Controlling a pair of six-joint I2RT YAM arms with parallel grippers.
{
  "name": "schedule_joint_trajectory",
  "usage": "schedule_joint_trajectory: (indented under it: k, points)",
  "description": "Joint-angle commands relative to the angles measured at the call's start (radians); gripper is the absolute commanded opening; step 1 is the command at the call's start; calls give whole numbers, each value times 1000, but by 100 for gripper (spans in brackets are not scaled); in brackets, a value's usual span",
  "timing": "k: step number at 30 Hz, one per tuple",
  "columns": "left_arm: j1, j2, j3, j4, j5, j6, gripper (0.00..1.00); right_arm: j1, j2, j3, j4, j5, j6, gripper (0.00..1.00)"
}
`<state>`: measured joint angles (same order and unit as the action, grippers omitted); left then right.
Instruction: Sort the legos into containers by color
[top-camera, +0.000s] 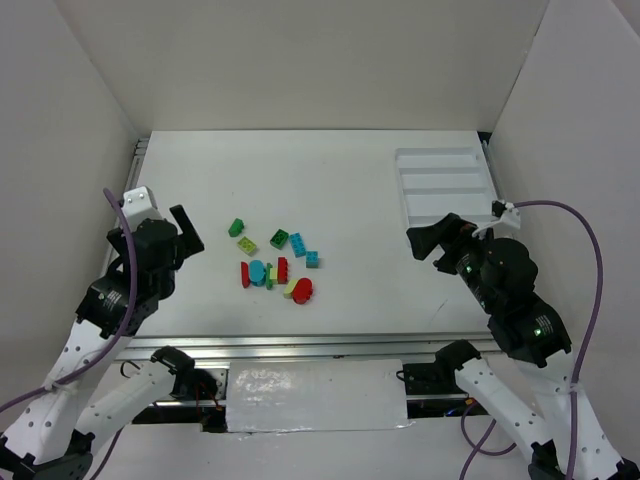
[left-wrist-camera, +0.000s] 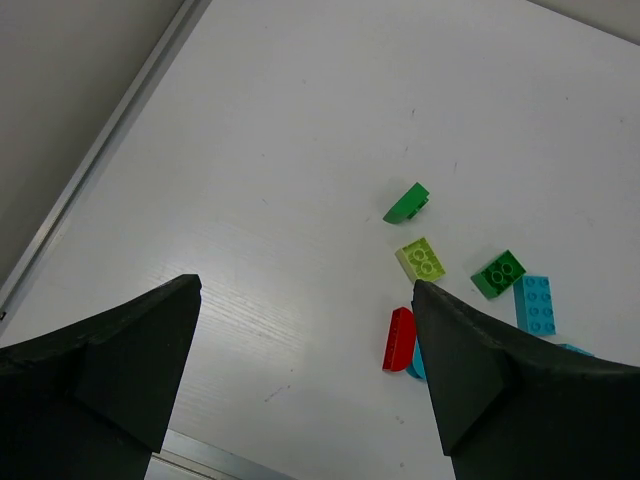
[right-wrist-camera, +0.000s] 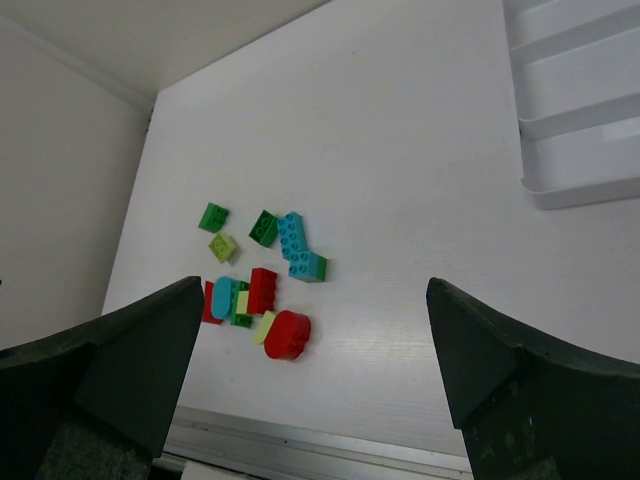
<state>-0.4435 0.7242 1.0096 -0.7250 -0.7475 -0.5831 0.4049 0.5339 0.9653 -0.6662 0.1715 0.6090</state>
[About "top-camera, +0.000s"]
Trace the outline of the dark green lego brick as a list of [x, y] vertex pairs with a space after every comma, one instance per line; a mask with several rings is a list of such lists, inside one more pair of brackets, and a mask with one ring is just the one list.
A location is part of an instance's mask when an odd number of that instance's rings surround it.
[[281, 250], [288, 241], [289, 233], [283, 229], [278, 229], [270, 239], [270, 245]]

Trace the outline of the blue rounded lego brick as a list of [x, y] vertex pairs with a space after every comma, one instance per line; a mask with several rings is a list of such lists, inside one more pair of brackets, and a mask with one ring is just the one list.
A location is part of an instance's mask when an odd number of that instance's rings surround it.
[[254, 286], [263, 286], [266, 282], [266, 266], [261, 260], [249, 263], [249, 281]]

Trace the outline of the pale yellow sloped lego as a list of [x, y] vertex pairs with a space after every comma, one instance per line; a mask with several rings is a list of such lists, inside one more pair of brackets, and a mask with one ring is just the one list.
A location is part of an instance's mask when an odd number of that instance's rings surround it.
[[286, 285], [283, 291], [283, 296], [287, 299], [291, 299], [293, 292], [299, 282], [298, 278], [292, 278]]

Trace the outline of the blue long lego brick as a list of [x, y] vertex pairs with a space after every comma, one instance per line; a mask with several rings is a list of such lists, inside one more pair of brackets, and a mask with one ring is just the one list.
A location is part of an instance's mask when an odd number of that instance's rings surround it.
[[301, 258], [306, 256], [306, 246], [299, 232], [290, 234], [289, 241], [290, 241], [294, 256], [296, 258]]

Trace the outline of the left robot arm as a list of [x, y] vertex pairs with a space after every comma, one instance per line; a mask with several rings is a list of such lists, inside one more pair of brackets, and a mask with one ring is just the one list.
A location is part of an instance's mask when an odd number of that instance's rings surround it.
[[164, 346], [121, 386], [92, 398], [114, 359], [175, 290], [175, 274], [204, 245], [180, 205], [171, 220], [148, 215], [111, 230], [117, 252], [76, 310], [58, 360], [26, 407], [1, 435], [1, 467], [14, 479], [83, 479], [95, 455], [113, 446], [150, 404], [212, 400], [218, 386], [182, 350]]

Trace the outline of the red rounded lego brick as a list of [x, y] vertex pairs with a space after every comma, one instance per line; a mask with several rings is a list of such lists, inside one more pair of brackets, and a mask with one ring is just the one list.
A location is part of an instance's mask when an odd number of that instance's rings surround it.
[[291, 297], [296, 304], [307, 303], [313, 295], [313, 282], [309, 278], [301, 278], [297, 281]]

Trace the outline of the red curved lego brick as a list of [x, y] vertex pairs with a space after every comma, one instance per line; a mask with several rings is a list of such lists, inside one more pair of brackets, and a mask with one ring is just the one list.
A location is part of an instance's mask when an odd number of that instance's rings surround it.
[[248, 288], [251, 284], [249, 277], [249, 264], [247, 262], [240, 263], [241, 268], [241, 284], [243, 288]]

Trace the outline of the small teal lego brick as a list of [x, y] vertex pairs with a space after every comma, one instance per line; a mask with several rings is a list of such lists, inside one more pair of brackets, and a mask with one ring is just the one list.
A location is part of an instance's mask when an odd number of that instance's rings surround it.
[[317, 251], [307, 251], [305, 257], [307, 268], [318, 268], [320, 265], [320, 257]]

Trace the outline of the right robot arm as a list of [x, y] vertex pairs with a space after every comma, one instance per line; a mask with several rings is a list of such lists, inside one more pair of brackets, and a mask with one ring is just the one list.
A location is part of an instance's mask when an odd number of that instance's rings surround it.
[[529, 477], [638, 478], [638, 466], [613, 447], [584, 390], [572, 379], [571, 340], [559, 314], [534, 291], [538, 268], [528, 249], [453, 213], [431, 226], [408, 229], [407, 237], [417, 260], [442, 250], [435, 268], [464, 281], [488, 314], [499, 349], [534, 393], [536, 410], [496, 378], [466, 340], [436, 354], [445, 378], [478, 401], [511, 437], [528, 462]]

